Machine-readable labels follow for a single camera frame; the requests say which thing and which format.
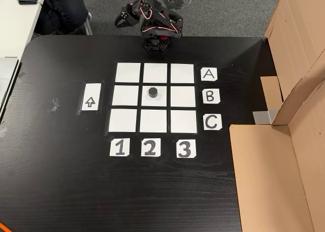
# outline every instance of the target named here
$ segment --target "dark jeans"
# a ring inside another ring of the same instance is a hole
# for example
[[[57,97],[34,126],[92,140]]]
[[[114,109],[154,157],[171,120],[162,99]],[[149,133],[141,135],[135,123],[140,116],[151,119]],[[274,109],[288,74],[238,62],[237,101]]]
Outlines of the dark jeans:
[[[55,31],[73,32],[87,19],[83,0],[44,0],[35,33],[48,35]]]

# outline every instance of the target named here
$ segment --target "white desk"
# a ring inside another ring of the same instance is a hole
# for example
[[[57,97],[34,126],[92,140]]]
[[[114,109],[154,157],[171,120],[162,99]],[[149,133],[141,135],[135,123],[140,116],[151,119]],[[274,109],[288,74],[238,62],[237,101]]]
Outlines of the white desk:
[[[20,5],[17,0],[0,0],[0,57],[21,60],[41,11],[44,0],[36,5]]]

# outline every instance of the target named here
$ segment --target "arrow symbol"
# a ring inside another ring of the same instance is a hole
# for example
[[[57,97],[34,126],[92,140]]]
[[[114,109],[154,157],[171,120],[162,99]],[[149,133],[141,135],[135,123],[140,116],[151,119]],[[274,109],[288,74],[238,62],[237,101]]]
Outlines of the arrow symbol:
[[[85,102],[86,104],[88,104],[88,107],[91,108],[91,105],[95,104],[95,101],[92,99],[92,97],[90,99],[87,100],[87,102]]]

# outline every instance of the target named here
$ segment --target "sneaker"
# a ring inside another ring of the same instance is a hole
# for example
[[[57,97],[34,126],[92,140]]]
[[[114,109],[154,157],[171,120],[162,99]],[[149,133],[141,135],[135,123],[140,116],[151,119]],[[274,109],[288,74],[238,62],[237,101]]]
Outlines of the sneaker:
[[[90,12],[88,12],[88,21],[91,21],[91,19],[92,19],[92,15]]]

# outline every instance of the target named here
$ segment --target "gray carpet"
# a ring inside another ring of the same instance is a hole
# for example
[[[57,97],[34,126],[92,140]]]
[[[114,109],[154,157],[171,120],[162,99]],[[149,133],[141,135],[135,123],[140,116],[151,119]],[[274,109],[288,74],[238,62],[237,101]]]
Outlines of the gray carpet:
[[[115,18],[125,3],[134,0],[85,0],[93,18],[94,35],[139,35],[135,27],[115,28]],[[261,37],[277,0],[182,0],[175,11],[184,18],[184,36]]]

